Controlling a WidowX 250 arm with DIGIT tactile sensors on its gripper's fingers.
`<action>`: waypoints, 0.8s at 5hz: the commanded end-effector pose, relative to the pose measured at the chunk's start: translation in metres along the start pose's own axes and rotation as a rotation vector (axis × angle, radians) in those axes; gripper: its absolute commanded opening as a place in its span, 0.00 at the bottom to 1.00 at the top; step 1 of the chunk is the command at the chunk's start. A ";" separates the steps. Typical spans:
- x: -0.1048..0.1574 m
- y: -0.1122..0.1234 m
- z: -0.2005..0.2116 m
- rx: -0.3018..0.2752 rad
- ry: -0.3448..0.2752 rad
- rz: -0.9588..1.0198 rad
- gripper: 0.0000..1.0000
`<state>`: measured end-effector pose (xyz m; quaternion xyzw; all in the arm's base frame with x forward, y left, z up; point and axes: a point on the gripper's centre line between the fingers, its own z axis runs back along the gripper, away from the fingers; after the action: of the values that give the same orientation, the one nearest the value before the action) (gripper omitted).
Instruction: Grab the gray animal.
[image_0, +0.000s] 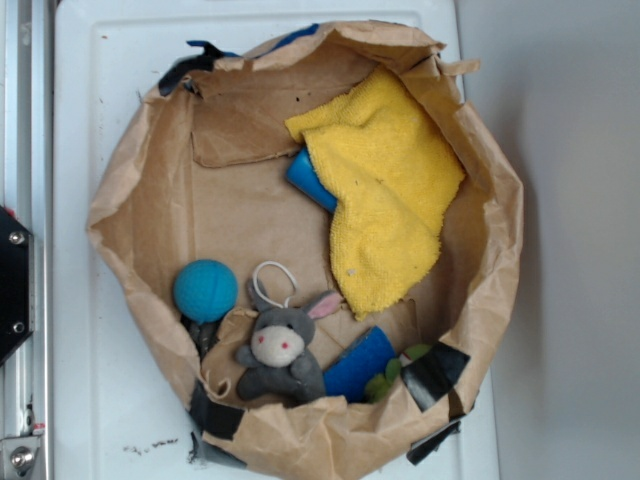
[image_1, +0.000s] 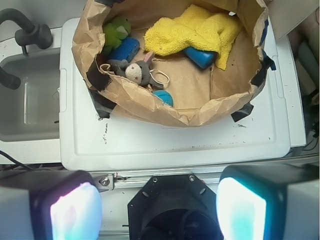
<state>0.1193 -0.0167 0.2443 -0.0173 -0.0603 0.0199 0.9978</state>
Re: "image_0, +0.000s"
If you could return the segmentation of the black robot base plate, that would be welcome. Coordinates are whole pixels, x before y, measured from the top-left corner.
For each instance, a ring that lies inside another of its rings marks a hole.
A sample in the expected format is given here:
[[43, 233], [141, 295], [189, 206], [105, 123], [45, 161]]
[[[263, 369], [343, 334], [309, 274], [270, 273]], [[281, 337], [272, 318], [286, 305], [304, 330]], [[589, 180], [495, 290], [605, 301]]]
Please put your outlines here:
[[34, 331], [33, 236], [12, 210], [1, 207], [1, 365]]

